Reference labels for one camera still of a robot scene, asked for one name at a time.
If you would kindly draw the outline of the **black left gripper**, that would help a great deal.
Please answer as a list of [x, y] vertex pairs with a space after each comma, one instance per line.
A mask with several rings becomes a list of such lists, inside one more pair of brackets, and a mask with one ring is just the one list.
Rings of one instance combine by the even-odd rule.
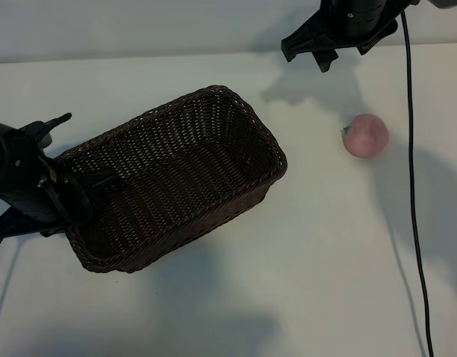
[[[0, 201], [9, 208], [0, 216], [0, 243], [32, 233], [49, 236], [93, 216], [82, 184], [45, 155], [50, 132], [63, 118], [36, 121], [15, 129], [0, 123]], [[112, 171], [87, 174], [87, 191], [99, 193], [119, 179]]]

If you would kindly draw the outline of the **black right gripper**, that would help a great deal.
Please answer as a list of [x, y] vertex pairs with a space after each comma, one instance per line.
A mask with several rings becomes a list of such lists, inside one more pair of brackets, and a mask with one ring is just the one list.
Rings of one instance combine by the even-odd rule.
[[414, 1], [324, 0], [320, 8], [294, 33], [281, 41], [281, 50], [291, 62], [311, 53], [322, 73], [339, 58], [338, 49], [356, 48], [367, 54], [381, 39], [397, 30], [396, 18]]

